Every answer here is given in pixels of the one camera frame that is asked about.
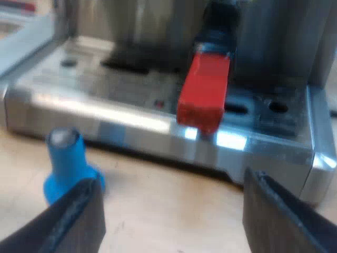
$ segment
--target stainless steel machine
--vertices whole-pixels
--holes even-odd
[[[264,170],[319,203],[337,165],[324,91],[337,2],[223,2],[239,22],[214,134],[176,120],[191,57],[209,45],[195,42],[208,0],[55,0],[53,13],[0,41],[2,125],[40,137],[76,127],[87,140],[222,171],[238,184],[246,168]]]

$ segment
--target blue plastic piece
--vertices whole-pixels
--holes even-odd
[[[44,183],[43,190],[49,204],[53,204],[84,178],[99,179],[102,190],[105,190],[103,175],[86,162],[85,146],[80,133],[71,129],[61,130],[75,135],[72,136],[73,143],[63,146],[54,145],[51,141],[53,133],[60,129],[53,130],[47,137],[46,142],[53,168],[51,175]]]

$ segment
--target red plastic piece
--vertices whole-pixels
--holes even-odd
[[[214,133],[224,113],[230,58],[196,53],[181,92],[177,122]]]

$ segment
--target wooden surface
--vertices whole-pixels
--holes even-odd
[[[87,149],[87,158],[106,176],[107,233],[100,252],[250,252],[240,188],[96,148]],[[51,165],[43,141],[5,131],[0,164],[2,239],[47,207],[42,188]],[[337,223],[336,209],[337,176],[318,211]]]

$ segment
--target metal base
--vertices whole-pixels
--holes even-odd
[[[93,40],[50,45],[3,77],[3,124],[38,136],[75,127],[87,140],[223,171],[239,184],[246,168],[263,170],[302,200],[322,200],[337,165],[324,90],[231,84],[219,130],[203,135],[176,123],[181,75],[104,66],[118,45]]]

